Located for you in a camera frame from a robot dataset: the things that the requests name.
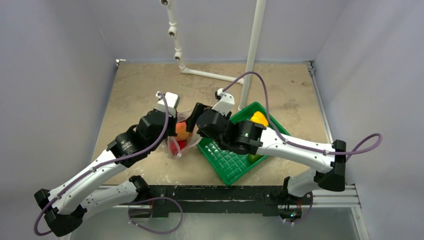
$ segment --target yellow bell pepper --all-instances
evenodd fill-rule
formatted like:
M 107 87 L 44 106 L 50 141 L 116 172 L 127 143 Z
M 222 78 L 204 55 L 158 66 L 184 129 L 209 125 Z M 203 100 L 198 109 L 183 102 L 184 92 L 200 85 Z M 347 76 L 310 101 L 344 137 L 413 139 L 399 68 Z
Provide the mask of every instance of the yellow bell pepper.
M 268 127 L 268 121 L 267 121 L 267 117 L 265 117 L 262 112 L 257 111 L 253 114 L 253 116 L 250 119 L 252 122 L 257 123 L 257 124 L 262 124 L 265 127 Z

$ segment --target metal frame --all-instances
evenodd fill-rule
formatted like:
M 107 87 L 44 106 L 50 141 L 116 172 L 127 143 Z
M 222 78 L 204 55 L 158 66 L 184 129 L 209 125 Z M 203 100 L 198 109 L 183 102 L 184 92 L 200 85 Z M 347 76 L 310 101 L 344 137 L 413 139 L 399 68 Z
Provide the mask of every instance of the metal frame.
M 323 101 L 321 99 L 320 91 L 318 89 L 317 80 L 315 79 L 316 68 L 314 67 L 314 61 L 306 61 L 305 64 L 307 65 L 307 69 L 308 69 L 309 74 L 310 74 L 310 80 L 312 81 L 313 88 L 315 90 L 316 99 L 318 101 L 319 110 L 320 110 L 321 116 L 322 116 L 322 122 L 324 123 L 324 126 L 325 126 L 325 133 L 326 133 L 327 140 L 328 140 L 329 143 L 332 143 L 333 142 L 333 135 L 331 133 L 330 125 L 329 125 L 329 122 L 327 120 L 326 111 L 324 110 L 324 105 L 323 105 Z M 365 225 L 364 218 L 362 217 L 361 203 L 359 201 L 357 189 L 356 189 L 355 186 L 349 186 L 349 187 L 353 187 L 354 191 L 356 192 L 355 198 L 357 199 L 357 202 L 358 202 L 357 206 L 351 206 L 350 209 L 352 211 L 354 224 L 355 224 L 355 228 L 356 228 L 356 231 L 358 233 L 359 239 L 360 240 L 369 240 L 370 235 L 368 233 L 367 226 Z
M 103 185 L 99 187 L 99 191 L 114 188 L 114 185 Z M 342 192 L 334 192 L 327 190 L 314 190 L 313 193 L 313 208 L 358 208 L 360 207 L 358 193 L 355 186 L 346 186 L 346 190 Z M 284 209 L 285 206 L 279 205 L 279 209 Z M 302 205 L 302 208 L 308 208 L 309 205 Z M 148 205 L 117 205 L 113 208 L 136 208 L 149 209 Z

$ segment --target enclosure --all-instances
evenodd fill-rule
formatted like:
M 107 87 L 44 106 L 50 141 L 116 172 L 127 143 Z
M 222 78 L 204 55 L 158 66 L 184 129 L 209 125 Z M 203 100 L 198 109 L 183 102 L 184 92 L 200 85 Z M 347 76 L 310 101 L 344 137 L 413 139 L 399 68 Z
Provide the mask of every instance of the enclosure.
M 340 139 L 351 150 L 383 135 L 346 163 L 345 192 L 313 191 L 310 215 L 293 227 L 261 214 L 185 213 L 176 232 L 154 235 L 117 206 L 60 239 L 421 239 L 422 1 L 169 1 L 174 12 L 163 3 L 0 3 L 0 239 L 37 237 L 34 193 L 90 164 L 156 107 L 157 91 L 180 95 L 179 111 L 213 106 L 215 91 L 249 69 L 263 76 L 270 113 L 291 136 Z M 232 112 L 265 106 L 259 79 L 242 81 L 229 90 Z M 269 157 L 233 185 L 282 186 L 306 169 Z M 101 188 L 132 175 L 149 185 L 224 185 L 198 149 L 181 159 L 158 149 Z M 177 218 L 140 221 L 168 230 Z M 38 228 L 48 229 L 43 220 Z

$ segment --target black bracket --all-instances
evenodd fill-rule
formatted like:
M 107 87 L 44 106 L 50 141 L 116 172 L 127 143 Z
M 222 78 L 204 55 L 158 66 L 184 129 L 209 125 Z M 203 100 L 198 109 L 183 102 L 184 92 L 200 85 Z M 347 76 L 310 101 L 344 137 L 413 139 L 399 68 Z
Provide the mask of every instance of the black bracket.
M 50 193 L 47 189 L 40 189 L 34 194 L 34 198 L 40 209 L 43 209 L 49 203 L 49 196 Z M 58 211 L 57 207 L 49 207 L 45 211 L 44 219 L 54 235 L 62 237 L 73 232 L 83 223 L 83 216 L 87 212 L 87 209 L 79 205 L 75 211 L 68 215 L 59 214 Z
M 218 95 L 218 91 L 215 91 L 215 99 L 216 100 L 221 100 L 221 96 Z
M 332 143 L 336 152 L 346 152 L 346 142 L 336 140 Z M 331 163 L 332 170 L 327 173 L 316 172 L 314 182 L 322 189 L 332 192 L 343 192 L 345 190 L 346 155 L 334 155 Z
M 166 190 L 160 189 L 158 191 L 157 189 L 150 188 L 147 182 L 139 175 L 134 175 L 130 177 L 128 181 L 134 184 L 136 191 L 138 193 L 137 197 L 134 200 L 135 202 L 143 201 L 143 200 L 151 199 L 155 197 L 162 197 L 166 195 Z M 165 200 L 155 200 L 154 204 L 164 205 Z
M 302 217 L 296 206 L 299 199 L 309 205 L 310 199 L 283 199 L 281 186 L 207 186 L 207 185 L 151 185 L 145 199 L 154 197 L 172 198 L 181 205 L 184 213 L 228 213 L 262 214 L 265 217 L 280 216 L 290 221 Z M 153 218 L 166 218 L 169 213 L 179 213 L 179 208 L 168 200 L 154 201 Z M 134 217 L 148 218 L 150 215 Z
M 198 118 L 200 115 L 202 115 L 206 110 L 212 109 L 211 106 L 202 104 L 200 102 L 196 103 L 194 106 L 193 111 L 191 112 L 191 115 L 185 120 L 185 130 L 189 133 L 192 133 L 195 129 L 196 123 L 198 121 Z
M 244 120 L 237 123 L 230 121 L 229 116 L 208 109 L 197 119 L 197 133 L 204 138 L 215 140 L 218 147 L 239 155 L 256 154 L 262 146 L 262 124 Z
M 161 134 L 165 125 L 165 117 L 168 117 L 168 124 L 161 140 L 168 136 L 177 136 L 175 132 L 177 118 L 166 116 L 164 112 L 153 109 L 143 116 L 137 125 L 133 125 L 126 132 L 117 135 L 115 140 L 107 145 L 107 150 L 110 150 L 116 158 L 120 158 L 147 148 Z M 161 141 L 149 151 L 136 157 L 118 161 L 116 164 L 122 164 L 129 168 L 141 159 L 147 158 L 150 152 L 155 151 L 160 144 Z
M 280 190 L 274 190 L 271 192 L 265 192 L 265 204 L 274 204 L 277 202 L 279 205 L 283 205 L 284 208 L 279 208 L 279 216 L 282 219 L 286 219 L 290 222 L 294 222 L 297 219 L 302 218 L 302 209 L 298 207 L 301 205 L 310 205 L 312 192 L 308 192 L 303 197 L 297 197 L 289 194 L 288 185 L 290 177 L 284 179 L 284 184 Z

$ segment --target clear plastic bag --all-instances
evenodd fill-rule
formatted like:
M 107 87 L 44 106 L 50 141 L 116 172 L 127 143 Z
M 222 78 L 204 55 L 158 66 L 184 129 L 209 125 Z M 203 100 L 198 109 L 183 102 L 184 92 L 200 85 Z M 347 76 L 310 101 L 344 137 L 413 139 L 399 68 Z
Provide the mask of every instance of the clear plastic bag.
M 186 121 L 186 119 L 190 117 L 191 114 L 191 111 L 178 112 L 177 123 Z M 183 140 L 185 143 L 177 142 L 176 138 L 173 136 L 169 136 L 167 139 L 165 139 L 162 142 L 162 145 L 168 157 L 171 159 L 178 159 L 187 153 L 189 149 L 195 147 L 202 140 L 202 138 L 196 132 L 197 127 L 194 127 L 193 133 L 190 134 L 186 140 Z

